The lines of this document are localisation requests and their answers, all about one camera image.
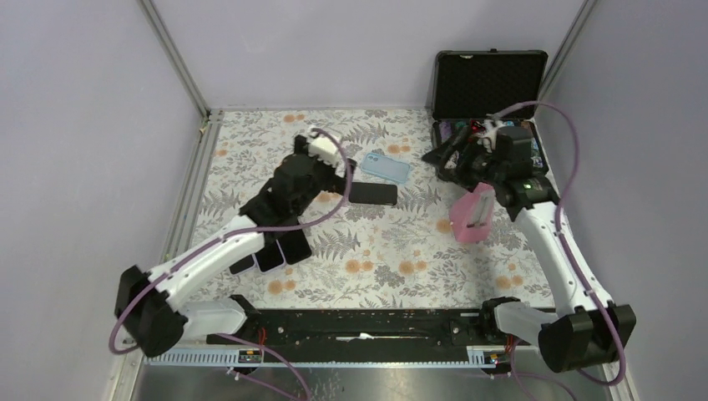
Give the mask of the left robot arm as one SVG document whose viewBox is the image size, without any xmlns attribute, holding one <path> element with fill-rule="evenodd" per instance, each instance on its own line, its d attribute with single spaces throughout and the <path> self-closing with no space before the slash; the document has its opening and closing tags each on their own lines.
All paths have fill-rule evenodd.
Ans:
<svg viewBox="0 0 708 401">
<path fill-rule="evenodd" d="M 220 272 L 275 245 L 286 233 L 303 231 L 336 214 L 348 200 L 356 167 L 338 139 L 323 129 L 297 135 L 292 153 L 217 232 L 158 266 L 146 271 L 131 266 L 122 272 L 110 352 L 139 350 L 152 358 L 191 338 L 224 334 L 238 343 L 254 340 L 259 322 L 238 301 L 190 302 L 190 296 Z M 116 346 L 120 329 L 134 340 L 128 350 Z"/>
</svg>

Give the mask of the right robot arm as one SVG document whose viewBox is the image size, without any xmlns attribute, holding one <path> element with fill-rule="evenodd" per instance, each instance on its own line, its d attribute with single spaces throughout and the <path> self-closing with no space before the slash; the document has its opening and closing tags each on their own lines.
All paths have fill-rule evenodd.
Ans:
<svg viewBox="0 0 708 401">
<path fill-rule="evenodd" d="M 538 133 L 522 125 L 436 123 L 433 147 L 423 160 L 437 176 L 466 195 L 451 209 L 459 241 L 471 241 L 481 226 L 468 218 L 484 202 L 497 202 L 523 233 L 539 261 L 554 312 L 515 297 L 487 300 L 478 318 L 487 343 L 522 340 L 538 347 L 556 373 L 617 363 L 627 367 L 626 345 L 635 329 L 632 307 L 619 305 L 603 288 L 579 250 L 564 214 L 564 202 L 548 177 Z"/>
</svg>

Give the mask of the light blue phone case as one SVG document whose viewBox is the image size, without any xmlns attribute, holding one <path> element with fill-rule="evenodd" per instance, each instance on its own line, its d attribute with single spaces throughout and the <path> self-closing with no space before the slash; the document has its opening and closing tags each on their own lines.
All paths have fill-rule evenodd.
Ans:
<svg viewBox="0 0 708 401">
<path fill-rule="evenodd" d="M 385 155 L 368 153 L 361 162 L 360 169 L 369 175 L 402 184 L 407 181 L 411 166 Z"/>
</svg>

